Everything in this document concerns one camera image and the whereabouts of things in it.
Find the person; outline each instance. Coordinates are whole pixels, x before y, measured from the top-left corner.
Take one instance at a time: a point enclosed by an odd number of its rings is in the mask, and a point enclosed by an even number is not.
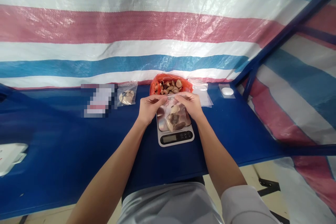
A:
[[[195,120],[210,178],[220,197],[225,224],[279,223],[248,186],[238,165],[220,143],[205,115],[198,95],[176,95]],[[67,224],[105,224],[109,221],[131,173],[146,127],[166,96],[140,100],[139,116],[124,140],[87,186]],[[203,182],[180,182],[146,188],[126,196],[118,224],[126,223],[222,223]]]

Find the digital kitchen scale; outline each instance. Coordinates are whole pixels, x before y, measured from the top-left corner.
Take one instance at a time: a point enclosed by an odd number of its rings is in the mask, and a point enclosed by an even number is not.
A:
[[[193,127],[191,126],[191,120],[187,111],[185,111],[187,120],[186,125],[183,129],[170,132],[168,130],[168,126],[165,120],[165,111],[161,106],[156,113],[156,121],[157,121],[157,138],[159,140],[159,145],[161,147],[168,147],[177,144],[183,144],[186,142],[191,142],[194,140],[195,135],[193,131]]]

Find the gray shirt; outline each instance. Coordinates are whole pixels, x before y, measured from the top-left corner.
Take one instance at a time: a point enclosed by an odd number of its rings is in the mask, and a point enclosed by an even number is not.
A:
[[[241,185],[221,196],[225,224],[276,224],[254,187]],[[128,195],[118,224],[223,223],[205,186],[198,182],[165,184]]]

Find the blue tabletop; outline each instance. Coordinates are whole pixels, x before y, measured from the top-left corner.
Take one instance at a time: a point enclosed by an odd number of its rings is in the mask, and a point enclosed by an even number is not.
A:
[[[210,84],[214,105],[203,108],[221,143],[240,166],[284,156],[281,146],[234,91],[235,99],[224,99],[218,84]],[[132,127],[139,100],[148,94],[149,86],[139,86],[136,104],[112,110],[107,118],[80,117],[86,102],[80,89],[8,96],[0,103],[0,143],[22,142],[29,147],[24,161],[0,178],[0,219],[76,203]],[[194,121],[192,126],[194,141],[163,148],[158,144],[156,121],[152,121],[127,192],[208,173]]]

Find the hand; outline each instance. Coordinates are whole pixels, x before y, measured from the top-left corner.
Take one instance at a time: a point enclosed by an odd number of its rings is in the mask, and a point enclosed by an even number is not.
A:
[[[153,120],[157,110],[167,101],[167,96],[153,94],[141,98],[138,119],[148,126]]]
[[[189,92],[181,92],[181,94],[182,93],[185,94],[186,99],[184,99],[182,96],[179,95],[176,95],[175,99],[186,107],[189,115],[191,115],[191,117],[195,121],[203,118],[204,114],[201,107],[200,97],[198,96],[198,94],[193,94]]]

